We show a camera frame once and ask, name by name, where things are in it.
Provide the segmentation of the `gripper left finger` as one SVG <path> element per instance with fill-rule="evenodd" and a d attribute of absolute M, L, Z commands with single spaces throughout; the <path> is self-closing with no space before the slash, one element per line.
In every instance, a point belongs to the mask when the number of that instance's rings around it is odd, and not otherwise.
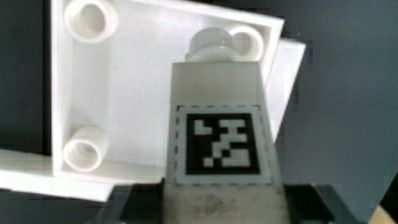
<path fill-rule="evenodd" d="M 88 224 L 164 224 L 164 184 L 118 185 Z"/>

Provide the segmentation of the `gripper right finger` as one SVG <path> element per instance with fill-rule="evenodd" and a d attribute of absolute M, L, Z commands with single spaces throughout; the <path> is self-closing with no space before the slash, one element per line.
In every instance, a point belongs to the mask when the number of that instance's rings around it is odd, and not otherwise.
<path fill-rule="evenodd" d="M 363 224 L 331 185 L 287 185 L 292 224 Z"/>

